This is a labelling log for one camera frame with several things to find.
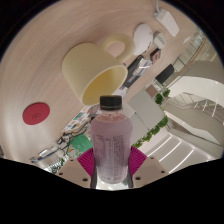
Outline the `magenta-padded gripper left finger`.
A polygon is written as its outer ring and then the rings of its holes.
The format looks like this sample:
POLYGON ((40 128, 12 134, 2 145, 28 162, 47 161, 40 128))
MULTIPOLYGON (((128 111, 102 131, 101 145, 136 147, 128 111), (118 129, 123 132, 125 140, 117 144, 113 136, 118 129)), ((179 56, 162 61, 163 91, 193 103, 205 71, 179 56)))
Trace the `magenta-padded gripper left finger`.
POLYGON ((88 149, 78 158, 69 159, 56 175, 81 187, 95 189, 97 171, 93 149, 88 149))

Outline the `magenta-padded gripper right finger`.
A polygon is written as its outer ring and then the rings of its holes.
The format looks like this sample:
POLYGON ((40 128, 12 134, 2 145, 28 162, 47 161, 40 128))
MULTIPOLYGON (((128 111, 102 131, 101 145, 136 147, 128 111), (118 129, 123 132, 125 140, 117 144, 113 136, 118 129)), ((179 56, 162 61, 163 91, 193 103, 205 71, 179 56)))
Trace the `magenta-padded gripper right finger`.
POLYGON ((140 188, 168 175, 166 169, 154 157, 147 157, 135 147, 131 147, 128 163, 127 182, 129 188, 140 188))

